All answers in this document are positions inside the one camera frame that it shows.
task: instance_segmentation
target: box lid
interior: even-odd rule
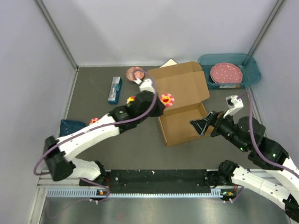
[[[199,104],[210,97],[204,72],[196,62],[187,62],[149,70],[159,95],[170,93],[175,101],[164,112]]]

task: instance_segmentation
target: gray mat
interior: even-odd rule
[[[80,68],[67,119],[85,123],[102,117],[115,105],[107,101],[113,76],[121,76],[123,85],[118,105],[139,93],[136,84],[125,78],[129,67]],[[155,67],[143,67],[149,70]],[[209,112],[225,111],[225,97],[240,95],[242,89],[210,90],[210,98],[203,102]],[[235,115],[235,121],[248,116],[249,101],[243,98],[244,108]],[[225,160],[234,161],[245,168],[258,168],[223,137],[204,138],[167,147],[156,118],[148,118],[137,128],[106,139],[81,153],[78,158],[99,160],[106,169],[217,169]]]

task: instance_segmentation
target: blue and white package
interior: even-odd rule
[[[121,84],[122,84],[121,77],[114,76],[112,79],[111,88],[108,96],[109,104],[118,104],[118,100],[120,98],[120,93],[121,93]]]

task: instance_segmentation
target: gray floor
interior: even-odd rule
[[[47,198],[55,216],[76,198]],[[289,224],[290,219],[271,201],[250,190],[233,204],[220,199],[110,199],[96,206],[79,202],[40,224]]]
[[[138,86],[125,78],[129,67],[80,68],[68,112],[68,119],[89,123],[102,117],[115,106],[107,102],[113,76],[121,76],[123,85],[119,105],[139,92]],[[149,70],[155,67],[143,67]],[[244,90],[210,90],[210,98],[203,102],[206,110],[227,110],[225,97]],[[243,98],[244,108],[235,115],[248,116],[249,101]],[[78,158],[99,160],[106,169],[216,169],[224,160],[232,160],[245,168],[257,168],[223,137],[204,138],[166,147],[156,118],[148,118],[137,128],[106,139],[84,151]]]

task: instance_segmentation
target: pink plate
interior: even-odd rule
[[[215,83],[240,83],[243,80],[241,70],[230,63],[216,64],[210,74]]]

